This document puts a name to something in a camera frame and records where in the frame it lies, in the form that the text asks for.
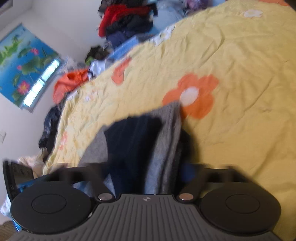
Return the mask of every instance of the orange flower pattern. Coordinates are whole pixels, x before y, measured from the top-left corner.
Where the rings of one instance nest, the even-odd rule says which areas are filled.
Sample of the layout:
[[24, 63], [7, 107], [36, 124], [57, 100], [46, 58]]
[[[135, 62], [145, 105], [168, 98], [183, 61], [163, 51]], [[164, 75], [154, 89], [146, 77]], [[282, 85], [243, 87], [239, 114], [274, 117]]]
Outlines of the orange flower pattern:
[[182, 106], [182, 119], [189, 115], [202, 119], [213, 107], [214, 97], [211, 92], [218, 83], [219, 80], [213, 75], [199, 79], [196, 74], [187, 74], [179, 80], [176, 89], [167, 92], [163, 98], [163, 105], [178, 100]]
[[282, 6], [290, 6], [284, 0], [260, 0], [260, 1], [269, 2], [269, 3], [278, 3], [278, 4], [282, 5]]
[[123, 83], [124, 71], [128, 67], [130, 61], [131, 61], [131, 57], [128, 57], [126, 60], [122, 61], [122, 63], [114, 69], [113, 75], [111, 76], [111, 78], [116, 85], [121, 85]]
[[61, 140], [61, 145], [59, 147], [60, 150], [63, 150], [64, 149], [64, 146], [66, 145], [67, 140], [68, 140], [68, 133], [65, 131], [63, 133], [62, 140]]

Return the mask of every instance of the blue cloth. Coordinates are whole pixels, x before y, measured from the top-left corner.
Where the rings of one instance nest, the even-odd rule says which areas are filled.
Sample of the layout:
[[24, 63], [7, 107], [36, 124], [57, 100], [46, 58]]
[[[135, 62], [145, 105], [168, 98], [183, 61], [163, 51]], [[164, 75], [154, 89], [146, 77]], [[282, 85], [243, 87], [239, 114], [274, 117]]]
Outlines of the blue cloth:
[[113, 53], [109, 54], [107, 60], [115, 62], [123, 58], [134, 46], [139, 43], [145, 42], [146, 40], [153, 37], [152, 34], [136, 34], [126, 42], [124, 42], [120, 47], [116, 48]]
[[181, 1], [158, 1], [156, 6], [158, 15], [153, 18], [153, 28], [149, 34], [156, 35], [166, 27], [186, 17], [184, 12], [185, 6]]

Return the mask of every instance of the bed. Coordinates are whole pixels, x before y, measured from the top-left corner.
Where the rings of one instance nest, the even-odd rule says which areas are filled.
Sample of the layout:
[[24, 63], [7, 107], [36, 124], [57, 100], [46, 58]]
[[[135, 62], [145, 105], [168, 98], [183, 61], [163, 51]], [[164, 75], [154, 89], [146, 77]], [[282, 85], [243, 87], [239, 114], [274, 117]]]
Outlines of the bed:
[[281, 204], [275, 233], [295, 238], [295, 11], [229, 0], [136, 46], [68, 99], [44, 173], [77, 166], [102, 125], [174, 100], [195, 142], [193, 162], [253, 177]]

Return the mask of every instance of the window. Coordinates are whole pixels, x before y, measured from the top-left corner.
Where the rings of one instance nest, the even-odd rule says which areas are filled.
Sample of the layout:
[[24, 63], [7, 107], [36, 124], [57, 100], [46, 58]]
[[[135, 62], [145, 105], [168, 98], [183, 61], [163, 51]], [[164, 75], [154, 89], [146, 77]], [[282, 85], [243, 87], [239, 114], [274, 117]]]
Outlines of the window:
[[45, 92], [50, 82], [54, 79], [54, 74], [56, 73], [57, 69], [59, 69], [60, 66], [61, 66], [61, 60], [58, 58], [54, 59], [51, 62], [51, 64], [37, 79], [37, 82], [33, 85], [31, 90], [26, 95], [23, 101], [23, 108], [27, 109], [30, 112], [33, 112], [40, 97]]

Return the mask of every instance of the white flower pattern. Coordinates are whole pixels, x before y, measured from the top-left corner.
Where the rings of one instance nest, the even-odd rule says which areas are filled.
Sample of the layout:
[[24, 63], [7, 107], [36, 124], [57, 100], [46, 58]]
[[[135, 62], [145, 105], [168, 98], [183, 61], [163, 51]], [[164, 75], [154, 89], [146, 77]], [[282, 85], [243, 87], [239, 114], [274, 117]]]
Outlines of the white flower pattern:
[[252, 17], [257, 17], [260, 18], [262, 17], [263, 12], [258, 9], [249, 9], [244, 12], [244, 17], [246, 18], [252, 18]]

